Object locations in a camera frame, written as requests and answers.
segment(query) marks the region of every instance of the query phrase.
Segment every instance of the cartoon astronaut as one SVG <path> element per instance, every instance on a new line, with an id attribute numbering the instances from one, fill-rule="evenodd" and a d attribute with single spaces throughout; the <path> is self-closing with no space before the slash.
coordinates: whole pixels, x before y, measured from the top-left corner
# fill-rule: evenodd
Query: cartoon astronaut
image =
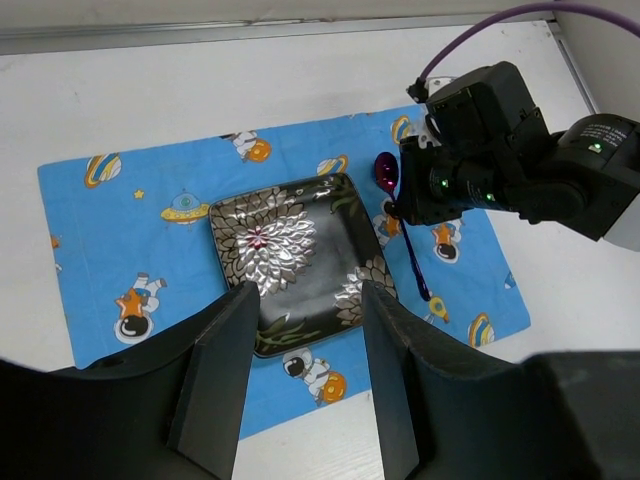
<path id="1" fill-rule="evenodd" d="M 258 138 L 258 134 L 255 131 L 223 135 L 222 138 L 233 143 L 243 162 L 251 160 L 252 162 L 262 163 L 271 155 L 271 145 Z"/>
<path id="2" fill-rule="evenodd" d="M 54 235 L 50 235 L 51 236 L 51 248 L 53 248 L 54 250 L 56 248 L 60 248 L 60 240 L 58 240 L 57 237 L 55 237 Z M 60 266 L 59 263 L 56 262 L 56 273 L 60 273 L 62 271 L 62 267 Z"/>
<path id="3" fill-rule="evenodd" d="M 335 403 L 344 398 L 347 391 L 344 376 L 330 371 L 326 360 L 314 359 L 308 348 L 285 353 L 282 364 L 287 375 L 304 381 L 317 406 L 322 402 Z"/>
<path id="4" fill-rule="evenodd" d="M 458 243 L 462 240 L 460 227 L 464 225 L 462 219 L 452 220 L 450 222 L 441 223 L 431 230 L 436 239 L 433 247 L 435 254 L 446 263 L 456 263 L 460 257 Z"/>
<path id="5" fill-rule="evenodd" d="M 393 218 L 384 210 L 385 204 L 390 202 L 390 199 L 385 199 L 380 204 L 380 210 L 382 210 L 382 213 L 373 217 L 373 228 L 382 248 L 386 247 L 389 240 L 402 233 L 402 230 L 400 230 L 400 221 Z"/>
<path id="6" fill-rule="evenodd" d="M 153 330 L 151 313 L 160 306 L 157 293 L 166 286 L 167 282 L 164 278 L 149 282 L 148 273 L 138 273 L 133 286 L 115 301 L 120 307 L 120 316 L 114 326 L 118 340 L 133 345 L 151 335 Z"/>

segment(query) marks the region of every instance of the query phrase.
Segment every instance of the white surface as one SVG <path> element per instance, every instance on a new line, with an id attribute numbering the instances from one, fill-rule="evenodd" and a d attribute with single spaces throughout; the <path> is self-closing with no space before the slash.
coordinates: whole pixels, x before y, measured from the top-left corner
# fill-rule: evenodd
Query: white surface
<path id="1" fill-rule="evenodd" d="M 541 0 L 0 0 L 0 29 L 453 15 L 534 1 Z"/>
<path id="2" fill-rule="evenodd" d="M 0 58 L 0 355 L 71 363 L 36 168 L 44 163 L 408 104 L 458 27 Z M 435 75 L 510 60 L 552 130 L 587 109 L 544 23 L 500 25 Z M 533 327 L 487 347 L 508 360 L 638 348 L 640 255 L 558 225 L 492 214 Z M 365 393 L 240 442 L 235 479 L 381 478 Z"/>
<path id="3" fill-rule="evenodd" d="M 562 0 L 607 8 L 640 22 L 637 0 Z M 558 14 L 558 22 L 599 109 L 640 119 L 640 39 L 601 20 Z"/>
<path id="4" fill-rule="evenodd" d="M 636 195 L 636 198 L 622 212 L 604 239 L 614 245 L 640 252 L 638 224 L 640 224 L 640 195 Z"/>

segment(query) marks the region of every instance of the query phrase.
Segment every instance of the ufo print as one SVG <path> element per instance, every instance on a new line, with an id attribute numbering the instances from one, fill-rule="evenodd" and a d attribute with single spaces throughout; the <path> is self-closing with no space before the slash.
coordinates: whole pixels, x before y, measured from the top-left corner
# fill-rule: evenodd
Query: ufo print
<path id="1" fill-rule="evenodd" d="M 200 203 L 198 198 L 191 193 L 181 193 L 171 202 L 171 206 L 165 208 L 160 216 L 167 222 L 178 225 L 191 225 L 207 216 L 209 205 Z"/>

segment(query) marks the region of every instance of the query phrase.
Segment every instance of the spoon handle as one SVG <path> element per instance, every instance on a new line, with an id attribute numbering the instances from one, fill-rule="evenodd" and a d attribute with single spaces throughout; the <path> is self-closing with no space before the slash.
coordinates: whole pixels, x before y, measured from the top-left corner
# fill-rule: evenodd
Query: spoon handle
<path id="1" fill-rule="evenodd" d="M 393 194 L 391 194 L 391 201 L 393 203 L 396 203 L 396 197 Z M 425 302 L 428 302 L 429 300 L 431 300 L 431 295 L 429 294 L 427 283 L 424 281 L 422 270 L 420 270 L 420 264 L 418 263 L 418 259 L 416 258 L 416 252 L 413 250 L 413 245 L 411 245 L 411 240 L 409 240 L 409 234 L 407 233 L 407 227 L 402 218 L 400 219 L 400 227 L 402 228 L 404 242 L 407 244 L 409 258 L 411 259 L 411 268 L 413 269 L 413 274 L 416 276 L 416 282 L 418 283 L 420 296 L 424 299 Z"/>

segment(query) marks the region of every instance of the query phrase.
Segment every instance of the white table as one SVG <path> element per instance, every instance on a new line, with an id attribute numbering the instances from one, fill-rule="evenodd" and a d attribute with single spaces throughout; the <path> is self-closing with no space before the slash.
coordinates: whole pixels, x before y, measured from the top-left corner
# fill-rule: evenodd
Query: white table
<path id="1" fill-rule="evenodd" d="M 72 364 L 36 168 L 230 131 L 382 110 L 459 27 L 0 57 L 0 355 Z M 543 22 L 481 34 L 437 71 L 518 65 L 552 130 L 588 114 Z M 640 347 L 640 254 L 491 214 L 533 326 L 485 348 Z M 370 392 L 240 442 L 234 478 L 382 478 Z"/>

